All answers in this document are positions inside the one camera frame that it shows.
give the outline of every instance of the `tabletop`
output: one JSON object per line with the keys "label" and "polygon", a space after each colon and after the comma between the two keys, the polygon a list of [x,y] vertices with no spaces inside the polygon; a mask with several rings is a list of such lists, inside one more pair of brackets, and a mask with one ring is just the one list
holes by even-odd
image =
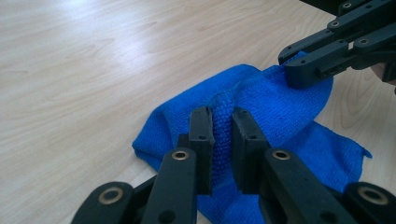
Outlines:
{"label": "tabletop", "polygon": [[[2,1],[0,223],[70,223],[96,187],[141,184],[155,172],[131,143],[155,107],[277,64],[332,19],[297,0]],[[396,194],[393,89],[348,69],[316,121],[370,150],[361,181]]]}

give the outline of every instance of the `blue towel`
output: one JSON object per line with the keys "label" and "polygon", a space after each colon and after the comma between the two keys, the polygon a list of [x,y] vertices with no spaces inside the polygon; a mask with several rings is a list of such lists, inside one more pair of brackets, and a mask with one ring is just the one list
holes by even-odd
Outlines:
{"label": "blue towel", "polygon": [[260,71],[232,67],[182,92],[149,116],[133,142],[137,157],[157,171],[163,155],[189,132],[191,111],[207,105],[213,113],[213,194],[198,196],[198,209],[212,223],[263,223],[257,195],[243,195],[233,182],[230,164],[231,114],[235,106],[250,111],[272,147],[294,151],[325,185],[342,191],[358,181],[368,151],[313,120],[326,105],[332,79],[306,90],[287,86],[282,65]]}

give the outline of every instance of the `light wood surface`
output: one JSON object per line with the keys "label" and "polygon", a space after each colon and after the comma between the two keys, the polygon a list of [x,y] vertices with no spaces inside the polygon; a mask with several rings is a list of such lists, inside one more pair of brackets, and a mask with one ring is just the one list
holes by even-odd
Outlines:
{"label": "light wood surface", "polygon": [[[0,223],[69,223],[96,187],[154,172],[131,147],[162,102],[240,63],[264,69],[333,16],[297,0],[2,1]],[[369,149],[396,194],[396,96],[337,76],[317,121]],[[200,223],[206,223],[200,217]]]}

